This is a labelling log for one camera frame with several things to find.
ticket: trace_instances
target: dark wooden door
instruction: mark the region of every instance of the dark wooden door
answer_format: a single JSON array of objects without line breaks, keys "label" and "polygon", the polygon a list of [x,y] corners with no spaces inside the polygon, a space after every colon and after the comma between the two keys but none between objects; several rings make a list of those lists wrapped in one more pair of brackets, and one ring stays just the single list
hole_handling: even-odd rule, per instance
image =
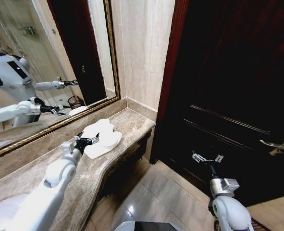
[{"label": "dark wooden door", "polygon": [[48,0],[86,105],[106,98],[87,0]]},{"label": "dark wooden door", "polygon": [[284,142],[284,1],[190,1],[179,44],[156,154],[208,194],[192,150],[224,155],[244,205],[284,196],[284,154],[260,142]]}]

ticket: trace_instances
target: door handle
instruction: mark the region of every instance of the door handle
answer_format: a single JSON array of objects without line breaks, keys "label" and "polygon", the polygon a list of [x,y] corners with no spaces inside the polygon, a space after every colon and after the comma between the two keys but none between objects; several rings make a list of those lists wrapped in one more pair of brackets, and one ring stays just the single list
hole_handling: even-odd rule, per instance
[{"label": "door handle", "polygon": [[277,144],[277,143],[272,143],[272,142],[266,142],[264,140],[259,140],[259,141],[261,143],[263,143],[264,145],[275,148],[275,149],[273,149],[272,151],[269,152],[271,155],[276,155],[278,153],[282,153],[282,150],[284,150],[284,143],[283,144]]}]

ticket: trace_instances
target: gold mirror frame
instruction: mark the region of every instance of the gold mirror frame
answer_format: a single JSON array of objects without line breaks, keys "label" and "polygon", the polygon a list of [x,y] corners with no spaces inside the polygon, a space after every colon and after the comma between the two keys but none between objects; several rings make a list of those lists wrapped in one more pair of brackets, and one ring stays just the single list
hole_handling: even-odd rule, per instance
[{"label": "gold mirror frame", "polygon": [[8,144],[2,148],[0,148],[0,157],[4,156],[5,154],[18,149],[22,147],[23,145],[26,145],[27,143],[30,143],[40,137],[43,137],[49,133],[52,133],[53,131],[62,128],[78,119],[81,119],[92,112],[95,112],[121,98],[120,95],[120,87],[119,87],[119,78],[118,78],[118,68],[117,68],[117,60],[116,60],[116,48],[115,48],[115,39],[114,39],[114,30],[113,30],[113,21],[112,21],[112,13],[111,13],[111,0],[103,0],[104,5],[104,11],[105,11],[105,18],[106,18],[106,25],[107,25],[107,31],[108,31],[108,39],[109,39],[109,46],[110,46],[110,55],[111,55],[111,61],[112,61],[112,70],[113,70],[113,76],[114,76],[114,85],[115,85],[115,94],[116,96],[108,99],[103,102],[99,102],[98,104],[95,104],[91,106],[91,108],[82,111],[76,115],[73,115],[69,118],[66,118],[62,120],[61,122],[58,122],[56,124],[53,124],[49,126],[48,128],[45,128],[43,130],[40,130],[36,134],[33,134],[25,139],[15,141],[11,144]]}]

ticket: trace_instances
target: door panel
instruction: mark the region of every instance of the door panel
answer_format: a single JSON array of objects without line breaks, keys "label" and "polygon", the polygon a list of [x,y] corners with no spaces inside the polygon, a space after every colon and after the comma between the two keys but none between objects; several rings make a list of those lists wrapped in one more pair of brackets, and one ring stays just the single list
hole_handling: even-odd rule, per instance
[{"label": "door panel", "polygon": [[189,4],[163,120],[169,132],[159,129],[154,146],[206,194],[210,171],[192,150],[223,155],[220,171],[238,180],[235,197],[248,206],[284,196],[284,154],[271,156],[259,141],[284,142],[284,1],[215,4]]}]

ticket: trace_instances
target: sink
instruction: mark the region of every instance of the sink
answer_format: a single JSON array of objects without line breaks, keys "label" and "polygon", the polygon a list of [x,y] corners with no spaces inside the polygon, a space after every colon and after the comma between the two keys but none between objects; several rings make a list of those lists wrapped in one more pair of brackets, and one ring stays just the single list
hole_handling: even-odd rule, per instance
[{"label": "sink", "polygon": [[19,194],[0,202],[0,231],[8,228],[28,194]]}]

